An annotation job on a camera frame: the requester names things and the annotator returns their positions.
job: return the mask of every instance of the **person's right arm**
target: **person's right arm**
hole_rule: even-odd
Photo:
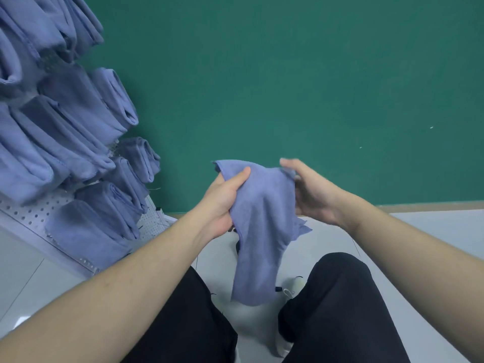
[[[300,214],[338,225],[410,304],[472,362],[484,361],[484,261],[350,194],[298,159]]]

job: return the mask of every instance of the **person's left arm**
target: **person's left arm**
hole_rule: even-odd
[[[157,238],[46,305],[0,340],[5,362],[118,362],[133,348],[205,245],[232,225],[228,210],[250,169],[224,182]]]

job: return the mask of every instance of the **black pants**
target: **black pants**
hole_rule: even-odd
[[[279,332],[294,342],[284,362],[409,362],[370,270],[351,255],[323,256],[278,318]],[[190,268],[124,361],[232,363],[236,344]]]

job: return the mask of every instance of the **perforated metal shelf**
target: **perforated metal shelf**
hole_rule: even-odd
[[[61,264],[75,274],[89,278],[96,273],[96,268],[88,260],[72,257],[65,251],[60,250],[56,242],[45,231],[45,222],[49,216],[73,199],[72,193],[57,189],[44,195],[33,204],[18,206],[0,194],[0,226],[41,251],[47,258]],[[148,213],[143,214],[138,222],[141,237],[136,242],[135,249],[170,226],[170,222],[163,217],[163,213],[161,212],[160,215],[160,211],[156,211],[156,207],[149,196],[147,203]]]

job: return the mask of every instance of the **green board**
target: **green board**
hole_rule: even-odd
[[[86,1],[165,212],[281,156],[375,204],[484,199],[484,0]]]

